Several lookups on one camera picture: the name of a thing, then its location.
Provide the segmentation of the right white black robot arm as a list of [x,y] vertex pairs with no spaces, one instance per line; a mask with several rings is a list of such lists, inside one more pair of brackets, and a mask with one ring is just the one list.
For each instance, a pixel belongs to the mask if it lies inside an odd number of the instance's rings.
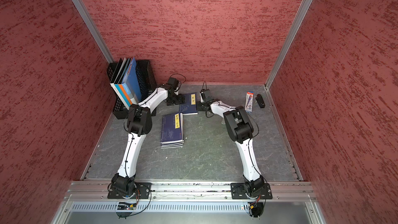
[[253,147],[254,127],[242,106],[233,107],[202,93],[197,101],[199,112],[212,113],[222,117],[227,133],[236,144],[243,165],[244,192],[250,199],[256,199],[265,188],[265,179],[257,165]]

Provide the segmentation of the blue book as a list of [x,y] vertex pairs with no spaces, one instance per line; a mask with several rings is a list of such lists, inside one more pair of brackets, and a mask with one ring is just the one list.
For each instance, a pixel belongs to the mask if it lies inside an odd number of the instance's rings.
[[197,93],[185,93],[183,94],[185,102],[180,105],[179,111],[183,115],[196,115],[197,110]]

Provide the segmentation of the blue orange upright folder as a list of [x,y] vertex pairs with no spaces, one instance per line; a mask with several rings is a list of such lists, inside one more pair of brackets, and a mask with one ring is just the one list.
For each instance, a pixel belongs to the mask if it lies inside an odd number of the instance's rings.
[[127,107],[130,107],[132,104],[138,104],[142,99],[136,68],[136,59],[130,59],[129,64],[127,64],[125,67],[123,78],[120,84],[122,87],[122,92],[127,100]]

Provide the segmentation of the small black device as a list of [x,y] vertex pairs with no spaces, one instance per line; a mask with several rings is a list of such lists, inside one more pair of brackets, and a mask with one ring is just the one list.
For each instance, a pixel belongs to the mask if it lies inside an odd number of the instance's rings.
[[260,108],[265,108],[265,102],[261,94],[256,95],[256,102]]

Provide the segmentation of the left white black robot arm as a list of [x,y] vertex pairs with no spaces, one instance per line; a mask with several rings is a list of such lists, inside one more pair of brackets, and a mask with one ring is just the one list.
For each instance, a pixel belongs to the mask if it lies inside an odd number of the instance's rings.
[[142,144],[152,129],[152,112],[163,101],[172,105],[184,103],[183,96],[179,95],[179,86],[163,84],[145,100],[130,106],[126,128],[127,145],[121,165],[109,185],[111,193],[125,199],[137,195],[135,176],[138,157]]

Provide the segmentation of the purple book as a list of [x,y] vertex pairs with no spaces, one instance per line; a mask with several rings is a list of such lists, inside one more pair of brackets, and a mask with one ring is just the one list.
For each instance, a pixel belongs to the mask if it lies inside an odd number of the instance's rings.
[[183,115],[174,113],[162,118],[161,144],[183,141]]
[[161,146],[161,148],[162,148],[162,149],[180,148],[180,147],[182,147],[182,146],[183,146],[183,145],[181,144],[181,145]]
[[168,146],[182,146],[184,144],[184,140],[180,140],[180,141],[161,141],[160,142],[161,147],[168,147]]

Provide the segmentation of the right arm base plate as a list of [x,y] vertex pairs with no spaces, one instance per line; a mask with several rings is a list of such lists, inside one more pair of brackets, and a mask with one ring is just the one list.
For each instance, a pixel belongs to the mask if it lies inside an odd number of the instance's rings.
[[260,198],[261,200],[271,200],[273,198],[270,185],[264,183],[260,187],[251,188],[247,183],[232,183],[231,196],[234,200]]

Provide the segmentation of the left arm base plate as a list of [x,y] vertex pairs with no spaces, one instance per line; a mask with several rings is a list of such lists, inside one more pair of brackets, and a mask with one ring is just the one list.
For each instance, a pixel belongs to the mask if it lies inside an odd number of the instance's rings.
[[113,186],[108,187],[107,199],[122,199],[122,200],[134,200],[144,199],[148,200],[151,194],[152,183],[140,183],[136,182],[133,192],[131,194],[125,194],[118,192]]

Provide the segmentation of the aluminium rail frame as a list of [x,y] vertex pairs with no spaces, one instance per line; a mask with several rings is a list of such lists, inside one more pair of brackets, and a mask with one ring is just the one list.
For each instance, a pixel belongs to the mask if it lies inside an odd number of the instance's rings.
[[138,181],[152,183],[148,200],[107,199],[109,183],[105,180],[81,180],[71,183],[52,223],[65,224],[71,216],[74,202],[119,202],[138,206],[140,202],[247,202],[251,203],[303,203],[312,224],[324,224],[325,218],[315,196],[312,184],[305,181],[270,181],[273,198],[234,200],[231,196],[230,181]]

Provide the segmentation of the black mesh file basket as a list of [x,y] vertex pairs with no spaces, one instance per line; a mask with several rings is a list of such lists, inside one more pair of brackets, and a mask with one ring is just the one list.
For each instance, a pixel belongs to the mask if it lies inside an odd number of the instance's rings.
[[[155,81],[155,77],[152,71],[152,67],[149,60],[136,60],[137,62],[137,76],[138,82],[140,85],[141,93],[142,93],[142,100],[148,97],[157,87],[157,83]],[[116,68],[118,62],[114,62],[108,65],[107,68],[107,76],[111,80],[113,72]],[[117,94],[116,96],[116,103],[114,105],[113,114],[117,119],[124,119],[128,115],[129,109],[123,105],[122,101],[119,99]]]

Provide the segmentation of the white teal upright book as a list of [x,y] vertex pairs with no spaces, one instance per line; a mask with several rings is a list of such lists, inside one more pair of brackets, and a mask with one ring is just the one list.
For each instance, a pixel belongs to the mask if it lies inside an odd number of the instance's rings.
[[122,101],[123,105],[126,107],[126,109],[129,108],[129,97],[125,95],[124,88],[121,86],[122,80],[125,74],[125,70],[128,67],[128,64],[131,59],[120,59],[119,62],[116,65],[116,68],[113,72],[113,75],[110,80],[110,85],[119,97],[119,99]]

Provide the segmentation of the white blue pen box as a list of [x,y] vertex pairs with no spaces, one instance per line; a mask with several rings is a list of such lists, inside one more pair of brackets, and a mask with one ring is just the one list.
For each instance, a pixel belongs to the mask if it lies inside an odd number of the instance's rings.
[[252,113],[253,98],[254,98],[253,92],[246,93],[245,111],[247,113]]

